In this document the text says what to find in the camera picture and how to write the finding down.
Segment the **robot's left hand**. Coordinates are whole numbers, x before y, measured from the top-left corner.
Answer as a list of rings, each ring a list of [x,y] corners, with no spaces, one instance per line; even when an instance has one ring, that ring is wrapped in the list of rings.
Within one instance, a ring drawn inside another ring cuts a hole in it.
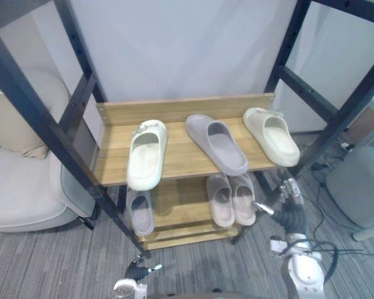
[[[156,264],[151,267],[144,267],[142,263],[144,262],[144,257],[139,254],[135,260],[133,260],[125,271],[124,278],[133,279],[136,281],[143,280],[149,274],[159,271],[162,269],[162,264]]]

